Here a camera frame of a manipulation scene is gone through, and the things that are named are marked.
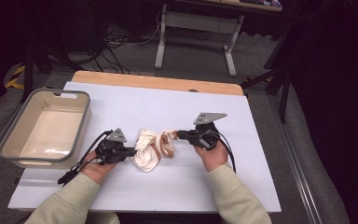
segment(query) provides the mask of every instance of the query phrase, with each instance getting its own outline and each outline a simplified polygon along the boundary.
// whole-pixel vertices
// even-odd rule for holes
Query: white desk frame
[[[232,49],[234,48],[238,34],[242,26],[243,16],[239,16],[236,20],[221,19],[215,17],[200,16],[188,13],[173,12],[167,9],[164,4],[161,14],[161,32],[158,43],[158,51],[156,57],[155,67],[160,69],[162,67],[162,60],[164,58],[165,50],[165,28],[167,26],[218,32],[223,34],[231,34],[231,40],[228,46],[224,46],[228,72],[231,77],[237,75],[235,65],[232,60]]]

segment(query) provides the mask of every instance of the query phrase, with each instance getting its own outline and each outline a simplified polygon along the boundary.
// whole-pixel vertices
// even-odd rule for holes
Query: beige sleeve
[[[243,184],[228,163],[208,173],[220,216],[229,224],[271,223],[263,204]]]
[[[26,223],[85,223],[88,210],[99,188],[99,184],[80,173],[42,202]],[[119,224],[117,215],[109,213],[104,223]]]

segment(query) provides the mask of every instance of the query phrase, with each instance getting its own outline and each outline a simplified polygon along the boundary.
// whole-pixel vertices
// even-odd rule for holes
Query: white board
[[[91,98],[91,119],[80,157],[102,132],[121,128],[126,147],[134,147],[141,128],[156,133],[167,129],[194,129],[200,112],[227,113],[215,125],[231,145],[237,174],[268,212],[280,212],[246,97],[165,91],[68,82],[66,90],[86,91]],[[185,140],[173,142],[173,159],[162,158],[150,173],[131,160],[121,162],[103,182],[91,210],[121,212],[213,213],[216,207],[200,157]],[[26,169],[9,208],[36,208],[61,186],[66,170]]]

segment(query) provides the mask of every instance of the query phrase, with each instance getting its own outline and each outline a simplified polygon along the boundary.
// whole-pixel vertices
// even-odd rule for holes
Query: white plastic tub
[[[33,91],[14,120],[0,155],[23,168],[68,169],[77,159],[91,115],[84,91]]]

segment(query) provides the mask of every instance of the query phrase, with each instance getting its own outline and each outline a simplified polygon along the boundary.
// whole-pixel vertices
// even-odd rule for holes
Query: table
[[[79,71],[65,88],[86,91],[91,98],[92,115],[80,154],[99,133],[109,129],[120,127],[128,140],[126,146],[134,146],[140,128],[156,132],[167,128],[194,129],[192,122],[199,112],[227,112],[228,116],[215,124],[240,158],[236,163],[238,176],[269,212],[281,211],[249,105],[237,85]],[[208,93],[213,90],[220,94]],[[174,159],[162,159],[150,173],[140,171],[130,160],[121,162],[102,184],[90,209],[215,213],[199,156],[187,141],[175,141],[174,147]],[[57,180],[65,172],[25,169],[8,207],[35,209],[60,189]]]
[[[234,7],[251,7],[256,9],[281,11],[282,7],[263,6],[252,3],[242,3],[239,0],[203,0],[203,1],[177,1],[177,2],[191,2],[192,4],[214,3],[229,5]],[[201,31],[217,32],[221,34],[230,34],[231,39],[228,45],[223,46],[229,75],[235,77],[237,71],[232,59],[231,52],[234,48],[238,34],[243,22],[243,15],[240,15],[236,20],[223,19],[209,16],[194,15],[189,13],[169,11],[168,5],[164,4],[161,12],[161,31],[159,35],[158,52],[156,56],[155,68],[160,69],[162,67],[162,60],[164,58],[165,50],[165,29],[167,26],[179,27],[186,29],[194,29]]]

